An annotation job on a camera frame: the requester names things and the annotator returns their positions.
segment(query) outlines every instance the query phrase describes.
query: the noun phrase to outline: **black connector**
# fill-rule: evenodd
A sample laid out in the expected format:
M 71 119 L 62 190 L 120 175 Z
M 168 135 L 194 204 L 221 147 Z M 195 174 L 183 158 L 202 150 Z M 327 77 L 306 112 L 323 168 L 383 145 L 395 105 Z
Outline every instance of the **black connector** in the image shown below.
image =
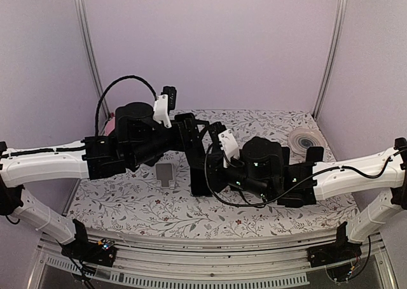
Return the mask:
M 311 267 L 342 262 L 362 255 L 361 243 L 350 243 L 346 234 L 347 222 L 343 222 L 336 230 L 336 241 L 307 249 Z
M 168 111 L 176 109 L 177 90 L 175 87 L 163 87 L 161 95 L 168 95 Z
M 83 262 L 112 267 L 116 259 L 117 249 L 114 246 L 104 248 L 102 244 L 90 242 L 83 223 L 77 219 L 74 219 L 73 223 L 76 230 L 75 240 L 69 244 L 61 245 L 61 254 Z

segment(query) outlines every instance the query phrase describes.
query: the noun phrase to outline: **pink object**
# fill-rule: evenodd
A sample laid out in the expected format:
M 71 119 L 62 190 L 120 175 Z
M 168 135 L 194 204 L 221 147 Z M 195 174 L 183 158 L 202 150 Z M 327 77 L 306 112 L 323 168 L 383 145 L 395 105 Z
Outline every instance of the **pink object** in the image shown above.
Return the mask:
M 114 117 L 111 118 L 104 127 L 104 135 L 109 135 L 114 130 Z

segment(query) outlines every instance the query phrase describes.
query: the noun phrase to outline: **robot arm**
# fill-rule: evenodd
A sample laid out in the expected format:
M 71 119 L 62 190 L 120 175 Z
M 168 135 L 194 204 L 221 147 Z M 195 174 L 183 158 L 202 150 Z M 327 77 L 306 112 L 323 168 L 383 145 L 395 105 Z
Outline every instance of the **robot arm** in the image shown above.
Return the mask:
M 376 155 L 335 163 L 323 163 L 323 149 L 310 148 L 304 163 L 289 165 L 289 148 L 254 137 L 240 150 L 231 130 L 216 122 L 206 127 L 213 151 L 205 154 L 198 124 L 207 123 L 191 113 L 169 120 L 175 97 L 175 89 L 167 87 L 154 108 L 142 102 L 118 108 L 115 130 L 108 136 L 33 150 L 7 149 L 0 143 L 0 215 L 13 215 L 51 235 L 64 246 L 67 256 L 112 266 L 114 247 L 107 243 L 104 252 L 83 258 L 95 247 L 88 241 L 85 226 L 40 203 L 23 184 L 56 178 L 108 178 L 127 169 L 135 171 L 141 164 L 153 166 L 169 150 L 185 152 L 192 195 L 213 194 L 219 199 L 216 193 L 229 185 L 263 201 L 229 204 L 234 206 L 258 208 L 277 201 L 298 208 L 335 195 L 387 188 L 354 220 L 339 226 L 335 243 L 308 250 L 312 266 L 348 259 L 349 252 L 342 253 L 344 248 L 360 255 L 360 245 L 370 234 L 407 209 L 405 139 Z

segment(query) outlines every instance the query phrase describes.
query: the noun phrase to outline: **white bracket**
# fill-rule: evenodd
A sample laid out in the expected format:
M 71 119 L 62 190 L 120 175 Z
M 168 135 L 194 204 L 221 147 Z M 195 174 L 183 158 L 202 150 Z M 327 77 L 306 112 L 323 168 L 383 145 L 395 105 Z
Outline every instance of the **white bracket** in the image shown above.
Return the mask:
M 391 189 L 386 188 L 347 224 L 346 231 L 350 243 L 362 243 L 402 210 L 400 205 L 392 204 L 392 198 Z
M 11 214 L 32 226 L 54 237 L 61 244 L 68 244 L 75 240 L 75 224 L 67 217 L 63 217 L 39 202 L 27 189 L 21 193 L 23 206 L 19 206 Z
M 153 119 L 164 124 L 166 128 L 171 128 L 171 121 L 168 115 L 168 95 L 160 95 L 154 102 Z
M 221 149 L 224 151 L 224 154 L 229 161 L 232 157 L 235 159 L 240 158 L 239 145 L 237 144 L 235 136 L 233 136 L 230 129 L 219 133 L 218 138 L 222 144 Z M 223 167 L 229 167 L 225 158 L 223 159 Z

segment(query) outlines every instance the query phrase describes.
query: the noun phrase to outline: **cable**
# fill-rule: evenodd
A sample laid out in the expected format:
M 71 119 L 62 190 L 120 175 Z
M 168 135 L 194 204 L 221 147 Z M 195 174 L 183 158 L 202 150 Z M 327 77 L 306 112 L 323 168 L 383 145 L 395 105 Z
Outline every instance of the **cable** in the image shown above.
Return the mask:
M 0 156 L 0 159 L 7 159 L 9 157 L 19 157 L 21 155 L 30 155 L 30 154 L 39 154 L 39 153 L 58 153 L 58 152 L 76 152 L 85 150 L 86 146 L 82 147 L 67 147 L 67 148 L 40 148 L 35 150 L 24 150 L 18 152 L 11 152 L 8 154 L 3 154 Z
M 343 278 L 341 278 L 341 279 L 333 279 L 333 277 L 332 277 L 332 275 L 329 275 L 328 274 L 328 271 L 326 270 L 326 268 L 325 268 L 325 271 L 326 271 L 326 274 L 328 275 L 328 278 L 330 279 L 330 280 L 332 280 L 332 281 L 334 281 L 335 283 L 337 283 L 337 284 L 340 284 L 340 283 L 346 283 L 346 282 L 348 282 L 348 281 L 351 281 L 351 280 L 353 280 L 353 279 L 355 279 L 356 277 L 358 277 L 359 275 L 361 275 L 362 274 L 362 272 L 363 272 L 363 270 L 365 270 L 365 268 L 366 268 L 366 266 L 368 265 L 368 262 L 369 262 L 369 259 L 370 259 L 370 255 L 371 255 L 371 239 L 370 239 L 370 236 L 368 236 L 368 239 L 369 239 L 369 251 L 368 251 L 368 256 L 366 257 L 366 261 L 363 263 L 363 266 L 359 269 L 359 271 L 356 273 L 356 274 L 353 274 L 353 271 L 354 271 L 354 269 L 355 269 L 355 266 L 356 266 L 356 264 L 360 261 L 360 258 L 359 257 L 356 257 L 357 258 L 357 262 L 352 266 L 352 268 L 351 268 L 351 270 L 350 270 L 350 276 L 348 277 L 348 275 L 349 275 L 349 273 L 346 275 L 346 276 L 344 276 Z
M 244 164 L 244 162 L 242 160 L 237 160 L 237 159 L 235 159 L 235 161 L 239 162 L 241 166 L 233 165 L 231 163 L 231 161 L 228 159 L 228 157 L 226 156 L 226 153 L 224 152 L 224 150 L 222 150 L 222 153 L 223 153 L 224 160 L 226 161 L 226 163 L 229 166 L 232 166 L 233 168 L 239 168 L 239 167 L 244 167 L 245 166 L 245 164 Z
M 281 197 L 285 196 L 286 194 L 288 194 L 291 190 L 297 188 L 298 186 L 300 186 L 301 184 L 303 184 L 303 183 L 306 182 L 307 180 L 313 178 L 314 176 L 318 176 L 318 175 L 320 175 L 320 174 L 322 174 L 322 173 L 327 173 L 328 171 L 340 169 L 338 166 L 335 166 L 335 167 L 330 167 L 330 168 L 327 168 L 327 169 L 318 171 L 317 173 L 314 173 L 313 175 L 311 175 L 311 176 L 309 176 L 309 177 L 303 179 L 302 181 L 298 182 L 298 183 L 295 184 L 293 187 L 289 188 L 288 190 L 286 190 L 285 192 L 283 192 L 282 194 L 278 195 L 277 197 L 275 197 L 275 198 L 272 199 L 272 200 L 265 201 L 265 202 L 263 202 L 263 203 L 235 204 L 235 203 L 231 203 L 231 202 L 225 201 L 225 200 L 223 200 L 222 198 L 220 198 L 220 196 L 218 196 L 218 195 L 215 193 L 215 191 L 212 189 L 212 187 L 210 187 L 209 180 L 208 180 L 208 175 L 207 175 L 207 172 L 208 172 L 208 171 L 207 171 L 207 160 L 208 160 L 209 151 L 210 151 L 210 149 L 212 149 L 212 147 L 213 147 L 213 143 L 208 146 L 208 149 L 207 149 L 206 154 L 205 154 L 205 162 L 203 163 L 203 168 L 204 168 L 204 171 L 205 171 L 206 184 L 207 184 L 208 189 L 209 189 L 209 191 L 211 192 L 211 194 L 212 194 L 219 202 L 221 202 L 221 203 L 223 203 L 223 204 L 226 204 L 226 205 L 229 205 L 229 206 L 234 206 L 234 207 L 236 207 L 236 208 L 253 208 L 253 207 L 258 208 L 259 206 L 264 206 L 264 205 L 273 203 L 273 202 L 277 201 L 279 198 L 281 198 Z
M 13 221 L 10 218 L 8 218 L 8 216 L 6 216 L 7 221 L 9 221 L 11 224 L 17 225 L 20 223 L 20 219 L 18 219 L 17 221 Z
M 326 172 L 328 172 L 328 171 L 340 170 L 340 169 L 348 169 L 348 170 L 355 171 L 356 173 L 360 174 L 361 176 L 364 176 L 365 178 L 377 179 L 377 178 L 379 178 L 379 177 L 384 173 L 384 171 L 385 171 L 385 169 L 386 169 L 386 167 L 387 167 L 387 164 L 391 161 L 391 157 L 392 157 L 392 156 L 395 157 L 395 156 L 401 154 L 402 152 L 407 151 L 407 148 L 405 148 L 405 149 L 402 149 L 402 150 L 396 152 L 395 154 L 389 156 L 389 157 L 387 158 L 387 160 L 386 160 L 386 162 L 385 162 L 385 164 L 384 164 L 382 170 L 381 170 L 378 174 L 376 174 L 376 175 L 374 175 L 374 176 L 368 175 L 368 174 L 366 174 L 366 173 L 363 173 L 362 171 L 360 171 L 360 170 L 358 170 L 358 169 L 356 169 L 356 168 L 354 168 L 354 167 L 351 167 L 351 166 L 342 166 L 342 167 L 335 166 L 335 167 L 330 167 L 330 168 L 327 168 L 327 169 L 323 169 L 323 170 L 321 170 L 321 171 L 318 171 L 317 173 L 314 173 L 314 174 L 312 174 L 311 176 L 309 176 L 309 177 L 303 179 L 302 181 L 298 182 L 298 183 L 295 184 L 293 187 L 289 188 L 288 190 L 286 190 L 285 192 L 283 192 L 282 194 L 278 195 L 277 197 L 275 197 L 275 198 L 272 199 L 272 200 L 265 201 L 265 202 L 263 202 L 263 203 L 235 204 L 235 203 L 227 202 L 227 201 L 223 200 L 222 198 L 220 198 L 220 196 L 218 196 L 218 195 L 215 193 L 215 191 L 213 191 L 213 189 L 212 189 L 212 188 L 210 187 L 210 185 L 209 185 L 209 180 L 208 180 L 208 176 L 207 176 L 207 158 L 208 158 L 208 156 L 209 156 L 209 152 L 210 152 L 210 149 L 212 149 L 212 147 L 213 147 L 213 143 L 208 146 L 208 149 L 207 149 L 206 154 L 205 154 L 205 162 L 204 162 L 204 165 L 203 165 L 204 171 L 205 171 L 205 180 L 206 180 L 206 184 L 207 184 L 207 186 L 208 186 L 208 189 L 210 190 L 211 194 L 212 194 L 219 202 L 221 202 L 221 203 L 223 203 L 223 204 L 226 204 L 226 205 L 229 205 L 229 206 L 234 206 L 234 207 L 237 207 L 237 208 L 241 208 L 241 207 L 243 207 L 243 208 L 246 208 L 246 207 L 261 208 L 261 207 L 264 207 L 264 206 L 266 206 L 267 204 L 270 204 L 270 203 L 272 203 L 272 202 L 275 202 L 276 200 L 278 200 L 278 199 L 280 199 L 281 197 L 285 196 L 285 195 L 288 194 L 291 190 L 294 190 L 295 188 L 297 188 L 299 185 L 303 184 L 303 183 L 306 182 L 307 180 L 309 180 L 309 179 L 311 179 L 311 178 L 313 178 L 313 177 L 315 177 L 315 176 L 318 176 L 318 175 L 320 175 L 320 174 L 322 174 L 322 173 L 326 173 Z
M 399 154 L 401 154 L 402 152 L 405 152 L 405 151 L 407 151 L 407 149 L 400 150 L 400 151 L 396 152 L 395 154 L 393 154 L 393 156 L 396 157 L 396 156 L 398 156 Z M 357 174 L 360 174 L 360 175 L 363 176 L 364 178 L 372 179 L 372 180 L 373 180 L 373 179 L 377 179 L 377 178 L 379 178 L 379 177 L 381 177 L 381 176 L 383 175 L 384 171 L 386 170 L 387 164 L 388 164 L 391 160 L 392 160 L 392 155 L 390 155 L 389 157 L 387 157 L 387 160 L 385 161 L 382 170 L 381 170 L 378 174 L 376 174 L 376 175 L 374 175 L 374 176 L 369 175 L 369 174 L 366 174 L 366 173 L 364 173 L 364 172 L 362 172 L 362 171 L 360 171 L 360 170 L 358 170 L 358 169 L 356 169 L 356 168 L 354 168 L 354 167 L 352 167 L 352 166 L 342 166 L 342 169 L 349 169 L 349 170 L 352 170 L 352 171 L 356 172 Z
M 368 265 L 369 262 L 369 258 L 370 258 L 370 254 L 371 254 L 371 239 L 370 236 L 368 236 L 369 239 L 369 251 L 368 251 L 368 256 L 366 257 L 366 261 L 364 262 L 363 266 L 361 267 L 361 269 L 359 270 L 359 272 L 357 274 L 354 274 L 351 278 L 349 278 L 349 280 L 354 279 L 356 277 L 358 277 L 359 275 L 361 275 L 361 273 L 363 272 L 363 270 L 366 268 L 366 266 Z
M 246 203 L 248 203 L 248 204 L 252 204 L 252 203 L 250 203 L 247 199 L 246 199 L 246 197 L 244 196 L 244 194 L 243 194 L 243 192 L 239 189 L 238 190 L 238 193 L 239 193 L 239 195 L 241 196 L 241 198 L 243 199 L 243 201 L 244 202 L 246 202 Z M 265 208 L 266 206 L 265 205 L 263 205 L 263 206 L 259 206 L 258 208 Z
M 206 132 L 208 131 L 208 129 L 209 129 L 209 126 L 206 125 L 205 127 L 202 128 L 201 131 L 199 131 L 199 136 L 198 136 L 198 137 L 199 137 L 199 140 L 203 140 L 203 139 L 204 139 L 204 136 L 205 136 Z
M 123 76 L 123 77 L 116 79 L 114 82 L 110 83 L 110 85 L 103 91 L 103 94 L 101 95 L 101 97 L 97 103 L 96 114 L 95 114 L 95 139 L 97 139 L 97 137 L 99 136 L 99 112 L 100 112 L 100 107 L 102 106 L 103 99 L 105 98 L 107 92 L 109 92 L 112 87 L 114 87 L 120 81 L 127 80 L 127 79 L 136 79 L 136 80 L 139 80 L 140 82 L 142 82 L 143 84 L 145 84 L 145 86 L 147 86 L 150 89 L 150 92 L 152 93 L 154 100 L 156 100 L 155 90 L 143 78 L 134 76 L 134 75 L 130 75 L 130 76 Z
M 64 249 L 64 245 L 61 244 L 59 241 L 57 241 L 58 244 L 60 245 L 60 247 L 62 249 Z M 69 252 L 66 251 L 67 257 L 69 258 L 69 260 L 74 264 L 74 266 L 78 269 L 78 271 L 81 273 L 81 281 L 82 283 L 88 288 L 88 289 L 95 289 L 95 287 L 93 286 L 93 284 L 91 284 L 90 282 L 90 278 L 88 278 L 84 272 L 83 267 L 81 268 L 74 260 L 73 258 L 69 255 Z

